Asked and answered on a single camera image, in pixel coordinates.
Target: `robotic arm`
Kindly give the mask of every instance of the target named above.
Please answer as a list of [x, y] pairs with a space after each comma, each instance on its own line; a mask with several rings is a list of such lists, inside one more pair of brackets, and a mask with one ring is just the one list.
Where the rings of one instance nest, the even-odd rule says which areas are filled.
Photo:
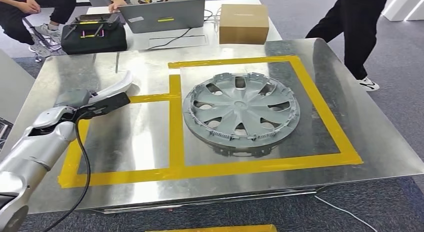
[[18, 231], [33, 191], [76, 139], [77, 120], [106, 115], [129, 104], [125, 92], [132, 82], [128, 72], [122, 81], [95, 94], [85, 89], [67, 91], [26, 128], [0, 162], [0, 232]]

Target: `cardboard box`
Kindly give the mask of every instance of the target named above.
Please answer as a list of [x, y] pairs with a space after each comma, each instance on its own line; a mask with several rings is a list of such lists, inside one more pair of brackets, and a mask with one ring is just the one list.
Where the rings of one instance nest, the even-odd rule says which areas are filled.
[[219, 22], [220, 44], [263, 45], [269, 29], [268, 8], [265, 5], [222, 5]]

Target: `hand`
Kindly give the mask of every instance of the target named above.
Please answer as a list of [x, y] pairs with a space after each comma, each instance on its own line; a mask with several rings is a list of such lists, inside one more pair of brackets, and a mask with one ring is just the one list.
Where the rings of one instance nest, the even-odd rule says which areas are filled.
[[109, 12], [115, 13], [116, 11], [118, 11], [119, 6], [126, 6], [126, 5], [127, 5], [127, 2], [125, 2], [124, 0], [113, 2], [112, 4], [109, 5]]
[[29, 6], [31, 6], [31, 8], [36, 10], [38, 13], [41, 12], [41, 7], [35, 0], [26, 0], [26, 3], [29, 4]]
[[38, 14], [40, 11], [33, 8], [29, 3], [25, 2], [19, 2], [17, 4], [17, 8], [20, 9], [20, 11], [24, 12], [25, 14]]

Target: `black case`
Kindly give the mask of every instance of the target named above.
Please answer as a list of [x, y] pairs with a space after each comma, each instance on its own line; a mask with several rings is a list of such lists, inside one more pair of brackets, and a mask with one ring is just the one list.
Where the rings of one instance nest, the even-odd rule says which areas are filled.
[[62, 50], [68, 55], [93, 54], [102, 52], [117, 52], [127, 50], [127, 40], [124, 25], [119, 21], [103, 24], [103, 37], [81, 38], [83, 31], [93, 33], [91, 26], [80, 24], [67, 38], [65, 36], [72, 30], [72, 26], [66, 25], [62, 31]]

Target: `laptop sticker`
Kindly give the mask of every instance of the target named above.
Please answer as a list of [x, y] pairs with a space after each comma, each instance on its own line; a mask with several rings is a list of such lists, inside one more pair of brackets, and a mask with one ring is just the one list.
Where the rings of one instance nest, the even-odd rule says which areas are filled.
[[144, 20], [145, 20], [145, 18], [143, 18], [142, 16], [128, 19], [128, 21], [131, 22], [131, 23], [134, 23], [134, 22], [137, 22], [137, 21], [144, 21]]

